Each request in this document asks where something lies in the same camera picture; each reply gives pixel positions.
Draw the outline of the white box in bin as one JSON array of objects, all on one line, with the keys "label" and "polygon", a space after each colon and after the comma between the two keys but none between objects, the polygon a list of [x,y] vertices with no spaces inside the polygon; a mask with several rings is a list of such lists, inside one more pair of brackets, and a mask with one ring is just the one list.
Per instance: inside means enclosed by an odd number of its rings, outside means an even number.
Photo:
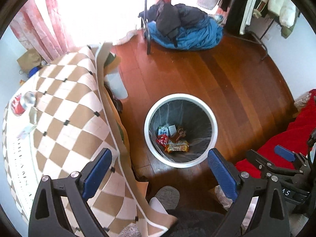
[{"label": "white box in bin", "polygon": [[177,128],[175,125],[168,126],[169,135],[174,136],[177,133]]}]

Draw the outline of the small red snack wrapper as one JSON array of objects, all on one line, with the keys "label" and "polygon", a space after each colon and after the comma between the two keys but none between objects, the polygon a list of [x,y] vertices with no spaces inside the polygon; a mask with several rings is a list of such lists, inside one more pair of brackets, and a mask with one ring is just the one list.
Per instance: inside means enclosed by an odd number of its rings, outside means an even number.
[{"label": "small red snack wrapper", "polygon": [[167,134],[161,134],[161,135],[157,136],[157,138],[156,138],[156,143],[159,144],[160,146],[162,146],[163,148],[166,147],[168,142],[169,142],[169,137]]}]

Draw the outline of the dark jacket on pile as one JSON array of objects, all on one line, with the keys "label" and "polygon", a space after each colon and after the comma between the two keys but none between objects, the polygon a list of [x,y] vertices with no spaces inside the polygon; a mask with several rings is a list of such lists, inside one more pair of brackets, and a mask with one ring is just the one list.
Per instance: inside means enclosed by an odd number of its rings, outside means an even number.
[{"label": "dark jacket on pile", "polygon": [[[174,40],[179,34],[180,28],[196,27],[208,14],[196,7],[185,4],[172,5],[159,0],[148,10],[148,22],[155,22],[157,30],[164,37]],[[141,18],[144,12],[140,12],[138,17]]]}]

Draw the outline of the white round trash bin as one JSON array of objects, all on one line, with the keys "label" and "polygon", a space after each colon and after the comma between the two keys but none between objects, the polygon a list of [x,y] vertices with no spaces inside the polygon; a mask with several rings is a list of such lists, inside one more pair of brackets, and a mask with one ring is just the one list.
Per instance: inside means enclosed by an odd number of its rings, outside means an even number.
[{"label": "white round trash bin", "polygon": [[144,124],[151,154],[165,165],[188,168],[200,164],[214,148],[217,120],[211,108],[189,94],[171,94],[149,110]]}]

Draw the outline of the orange yellow snack bag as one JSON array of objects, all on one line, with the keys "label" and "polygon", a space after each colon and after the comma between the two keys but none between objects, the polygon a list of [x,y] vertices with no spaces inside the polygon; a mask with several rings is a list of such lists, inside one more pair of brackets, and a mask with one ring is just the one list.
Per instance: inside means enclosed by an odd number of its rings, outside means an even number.
[{"label": "orange yellow snack bag", "polygon": [[165,152],[172,153],[176,151],[189,152],[189,143],[185,140],[180,140],[178,142],[169,141],[166,144]]}]

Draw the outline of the red cloth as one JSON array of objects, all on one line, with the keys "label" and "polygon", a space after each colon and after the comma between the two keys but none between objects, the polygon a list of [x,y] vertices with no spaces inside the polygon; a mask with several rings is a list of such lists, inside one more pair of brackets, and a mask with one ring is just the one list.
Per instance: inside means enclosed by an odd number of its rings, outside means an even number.
[{"label": "red cloth", "polygon": [[287,130],[271,137],[257,151],[258,154],[268,159],[275,166],[288,168],[293,170],[294,165],[277,155],[274,148],[280,145],[292,152],[302,153],[304,156],[308,154],[307,141],[309,135],[315,129],[315,90],[309,91],[311,95],[306,106],[301,109],[295,121],[291,122]]}]

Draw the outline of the red soda can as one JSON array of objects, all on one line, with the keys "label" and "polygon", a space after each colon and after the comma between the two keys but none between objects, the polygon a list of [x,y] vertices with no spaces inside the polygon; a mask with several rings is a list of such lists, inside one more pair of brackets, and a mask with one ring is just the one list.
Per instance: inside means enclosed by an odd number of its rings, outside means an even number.
[{"label": "red soda can", "polygon": [[33,92],[28,91],[24,94],[19,94],[11,102],[11,110],[14,115],[21,116],[27,109],[36,104],[36,97]]}]

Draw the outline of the pink curtain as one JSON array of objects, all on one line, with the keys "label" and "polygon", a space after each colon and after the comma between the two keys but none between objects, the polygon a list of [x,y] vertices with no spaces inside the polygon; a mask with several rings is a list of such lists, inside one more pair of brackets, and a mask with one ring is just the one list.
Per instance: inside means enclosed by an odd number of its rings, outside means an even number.
[{"label": "pink curtain", "polygon": [[35,49],[46,62],[51,62],[69,52],[72,43],[62,24],[58,0],[41,1],[47,18],[42,15],[36,0],[28,0],[9,26],[25,49]]}]

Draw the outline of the brown snack bag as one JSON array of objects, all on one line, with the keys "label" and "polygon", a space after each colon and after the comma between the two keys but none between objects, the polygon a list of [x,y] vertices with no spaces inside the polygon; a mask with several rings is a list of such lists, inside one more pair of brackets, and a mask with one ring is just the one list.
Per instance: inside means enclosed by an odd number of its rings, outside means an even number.
[{"label": "brown snack bag", "polygon": [[179,140],[185,138],[185,136],[186,136],[186,131],[185,131],[183,128],[180,127],[180,128],[177,130],[177,133],[176,133],[174,136],[172,136],[171,139],[172,139],[172,141],[173,141],[174,143],[176,143],[176,142],[178,142]]}]

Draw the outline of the black clothes rack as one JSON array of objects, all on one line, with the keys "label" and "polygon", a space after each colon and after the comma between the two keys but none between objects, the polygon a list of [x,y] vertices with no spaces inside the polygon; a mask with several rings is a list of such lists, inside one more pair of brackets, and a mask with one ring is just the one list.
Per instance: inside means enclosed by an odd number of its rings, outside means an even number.
[{"label": "black clothes rack", "polygon": [[144,5],[144,15],[141,17],[141,28],[143,29],[143,36],[146,41],[146,47],[147,47],[147,55],[150,55],[151,53],[151,34],[150,29],[148,27],[148,12],[147,12],[147,0],[145,0]]}]

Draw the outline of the checkered brown white blanket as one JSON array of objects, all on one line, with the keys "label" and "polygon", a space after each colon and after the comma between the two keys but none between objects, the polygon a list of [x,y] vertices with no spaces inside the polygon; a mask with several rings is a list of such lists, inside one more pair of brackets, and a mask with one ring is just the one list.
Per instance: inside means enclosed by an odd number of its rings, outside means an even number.
[{"label": "checkered brown white blanket", "polygon": [[[105,43],[96,53],[83,47],[60,56],[23,84],[4,109],[4,167],[27,226],[42,177],[80,172],[103,148],[110,149],[112,163],[87,203],[107,236],[126,236],[131,226],[140,236],[162,236],[176,223],[176,217],[150,207],[146,184],[134,177],[127,133],[103,84],[102,64],[110,50]],[[20,116],[11,102],[28,91],[36,97],[38,124],[18,139]],[[68,199],[61,200],[75,236],[84,236]]]}]

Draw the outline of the blue white packet in bin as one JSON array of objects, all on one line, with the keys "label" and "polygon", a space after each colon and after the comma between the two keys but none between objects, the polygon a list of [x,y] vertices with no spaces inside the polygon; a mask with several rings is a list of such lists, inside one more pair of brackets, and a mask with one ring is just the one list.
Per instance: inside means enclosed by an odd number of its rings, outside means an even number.
[{"label": "blue white packet in bin", "polygon": [[165,134],[166,136],[169,136],[169,128],[168,126],[159,126],[158,127],[158,136]]}]

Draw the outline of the hanging clothes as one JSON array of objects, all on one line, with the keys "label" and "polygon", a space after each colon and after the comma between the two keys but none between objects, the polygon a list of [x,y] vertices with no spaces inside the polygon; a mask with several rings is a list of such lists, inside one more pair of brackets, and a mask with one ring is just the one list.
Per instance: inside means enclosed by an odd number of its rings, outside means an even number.
[{"label": "hanging clothes", "polygon": [[226,12],[228,15],[224,27],[235,35],[245,34],[253,17],[264,18],[269,15],[281,25],[281,36],[286,39],[293,32],[300,14],[291,0],[197,0],[197,4],[208,10],[218,6]]}]

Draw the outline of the white plastic container under bed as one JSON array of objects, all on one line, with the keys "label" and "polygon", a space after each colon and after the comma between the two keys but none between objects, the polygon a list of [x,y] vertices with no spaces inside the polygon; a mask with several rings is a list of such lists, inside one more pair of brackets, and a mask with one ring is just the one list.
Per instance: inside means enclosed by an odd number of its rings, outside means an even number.
[{"label": "white plastic container under bed", "polygon": [[123,100],[128,97],[118,67],[104,76],[104,83],[117,99]]}]

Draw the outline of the brown paper bag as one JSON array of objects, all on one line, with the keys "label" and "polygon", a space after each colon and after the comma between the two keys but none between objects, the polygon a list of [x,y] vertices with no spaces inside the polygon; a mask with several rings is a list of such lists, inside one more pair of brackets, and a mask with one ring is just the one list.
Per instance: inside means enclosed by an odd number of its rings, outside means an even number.
[{"label": "brown paper bag", "polygon": [[44,59],[34,48],[27,50],[22,56],[17,59],[21,70],[24,73],[29,73],[31,69],[42,65]]}]

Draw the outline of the blue lid container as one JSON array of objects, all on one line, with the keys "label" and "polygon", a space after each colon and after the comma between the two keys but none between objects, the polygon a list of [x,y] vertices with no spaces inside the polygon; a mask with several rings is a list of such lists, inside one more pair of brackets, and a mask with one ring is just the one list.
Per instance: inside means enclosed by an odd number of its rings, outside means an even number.
[{"label": "blue lid container", "polygon": [[41,69],[40,66],[36,66],[36,67],[33,67],[29,73],[28,73],[28,78],[31,78],[36,72],[38,72],[39,70]]}]

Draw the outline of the grey slipper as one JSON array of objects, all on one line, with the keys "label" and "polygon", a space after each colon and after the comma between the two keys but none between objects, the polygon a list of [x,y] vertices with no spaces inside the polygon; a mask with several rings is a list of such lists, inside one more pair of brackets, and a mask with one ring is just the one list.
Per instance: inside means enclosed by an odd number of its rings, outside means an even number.
[{"label": "grey slipper", "polygon": [[178,206],[180,193],[175,187],[164,186],[155,194],[155,198],[166,210],[174,210]]}]

